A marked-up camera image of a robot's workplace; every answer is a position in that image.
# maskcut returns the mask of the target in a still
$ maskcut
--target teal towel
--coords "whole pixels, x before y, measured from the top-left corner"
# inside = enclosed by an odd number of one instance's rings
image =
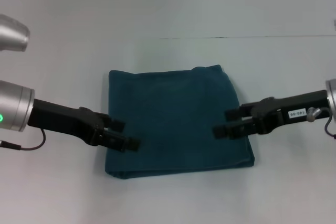
[[[131,74],[110,71],[109,115],[138,138],[138,152],[108,150],[105,171],[127,179],[254,165],[248,137],[214,138],[224,111],[239,106],[222,68]]]

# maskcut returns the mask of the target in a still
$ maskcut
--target folded towel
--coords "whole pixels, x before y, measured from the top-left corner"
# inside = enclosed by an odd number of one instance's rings
[[[131,74],[110,71],[109,115],[138,138],[138,152],[108,150],[105,171],[127,179],[254,165],[248,137],[214,138],[224,111],[239,106],[219,65],[188,71]]]

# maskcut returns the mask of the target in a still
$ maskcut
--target dark green cloth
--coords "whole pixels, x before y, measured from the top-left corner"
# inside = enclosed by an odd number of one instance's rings
[[[138,152],[108,150],[105,171],[127,179],[250,167],[247,137],[217,140],[212,128],[239,106],[222,68],[131,74],[110,71],[109,115],[126,123],[123,134],[141,140]]]

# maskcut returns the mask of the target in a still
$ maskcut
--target white background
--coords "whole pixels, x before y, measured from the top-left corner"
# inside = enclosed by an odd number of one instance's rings
[[[0,13],[31,30],[25,53],[1,52],[0,79],[74,108],[107,112],[110,70],[220,64],[241,103],[321,90],[336,77],[335,0],[0,0]],[[252,168],[130,180],[104,173],[106,149],[47,132],[38,151],[0,150],[0,221],[333,223],[336,143],[324,124],[251,136]],[[41,140],[30,127],[0,135]]]

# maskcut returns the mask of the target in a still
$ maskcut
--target label sticker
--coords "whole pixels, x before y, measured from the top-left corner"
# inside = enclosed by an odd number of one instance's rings
[[[289,118],[299,118],[300,116],[306,116],[306,115],[307,115],[306,109],[288,111]]]

